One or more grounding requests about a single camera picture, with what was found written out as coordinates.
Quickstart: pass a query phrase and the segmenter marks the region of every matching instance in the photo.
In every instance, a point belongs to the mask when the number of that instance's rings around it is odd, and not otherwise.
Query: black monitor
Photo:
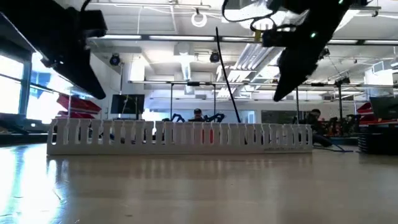
[[[372,110],[377,118],[398,119],[398,98],[370,97]]]
[[[144,100],[141,94],[113,95],[111,114],[142,114]]]

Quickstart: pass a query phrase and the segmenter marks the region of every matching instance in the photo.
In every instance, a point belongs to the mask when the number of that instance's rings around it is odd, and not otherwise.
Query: ceiling
[[[61,5],[70,5],[80,8],[82,0],[57,0]],[[98,2],[118,3],[161,3],[168,4],[168,0],[99,0]],[[221,21],[220,10],[222,0],[179,0],[178,3],[210,5],[210,10],[201,10],[208,13],[207,23],[204,27],[195,27],[191,22],[194,9],[174,9],[174,19],[170,8],[147,7],[116,7],[110,5],[89,4],[88,9],[100,9],[106,19],[108,34],[163,34],[163,35],[214,35],[218,27],[220,35],[242,36],[252,35],[252,32],[239,24],[224,23]],[[370,6],[381,6],[379,16],[371,17],[371,11],[361,11],[353,17],[347,25],[335,33],[338,39],[398,39],[398,1],[383,0],[373,1]],[[191,63],[193,75],[195,72],[210,72],[216,78],[218,63],[210,63],[211,51],[216,49],[216,43],[191,42],[197,58]],[[174,46],[176,42],[135,41],[135,40],[96,40],[91,46],[96,49],[118,47],[139,47],[146,55],[150,68],[154,73],[146,75],[146,80],[151,80],[151,75],[168,75],[172,77],[181,72],[181,64],[174,60]],[[227,64],[234,65],[242,54],[246,44],[222,43],[221,51]],[[338,77],[337,74],[347,75],[351,82],[363,82],[364,71],[372,64],[381,60],[390,60],[394,57],[391,46],[329,46],[330,57],[319,62],[318,69],[310,77],[310,82],[326,82],[328,79]],[[107,58],[109,52],[98,53],[100,57]],[[140,54],[123,53],[123,61],[130,62]]]

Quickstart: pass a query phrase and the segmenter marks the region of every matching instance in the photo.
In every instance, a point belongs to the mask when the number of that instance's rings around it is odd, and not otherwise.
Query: wooden floor
[[[398,157],[0,148],[0,223],[398,223]]]

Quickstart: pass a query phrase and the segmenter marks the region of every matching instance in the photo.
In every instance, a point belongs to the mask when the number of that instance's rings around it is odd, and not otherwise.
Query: white ceiling
[[[63,4],[80,7],[82,0],[64,0]],[[134,2],[134,3],[168,3],[168,0],[113,0],[112,2]],[[179,0],[180,4],[200,4],[200,0]],[[222,0],[203,0],[203,4],[210,5],[215,14],[220,13]],[[398,1],[382,0],[373,1],[371,6],[382,7],[381,14],[398,16]],[[251,35],[251,32],[242,28],[239,24],[222,23],[220,19],[208,16],[205,27],[198,28],[191,23],[191,14],[176,14],[174,28],[170,9],[158,8],[164,11],[157,12],[147,8],[115,7],[89,5],[88,9],[102,10],[109,29],[109,34],[178,34],[178,35],[214,35],[215,27],[220,30],[220,35]],[[193,12],[191,9],[175,9],[175,12]],[[360,14],[371,14],[372,12],[360,12]],[[398,39],[398,19],[385,17],[354,17],[344,28],[335,34],[336,38],[364,38],[364,39]],[[125,40],[97,40],[97,48],[102,47],[132,47],[137,46],[147,55],[152,68],[157,75],[173,75],[181,70],[180,64],[172,60],[173,49],[176,42],[146,42]],[[221,49],[225,62],[235,63],[246,44],[222,43]],[[193,43],[195,53],[199,54],[199,62],[191,64],[192,71],[216,72],[217,64],[212,64],[208,58],[216,43]],[[349,70],[352,82],[363,80],[363,72],[369,68],[369,64],[376,63],[384,58],[393,57],[392,47],[380,46],[330,46],[330,58],[325,58],[319,63],[319,67],[312,75],[315,81],[326,80],[345,70]],[[123,54],[123,60],[131,60],[133,54]]]

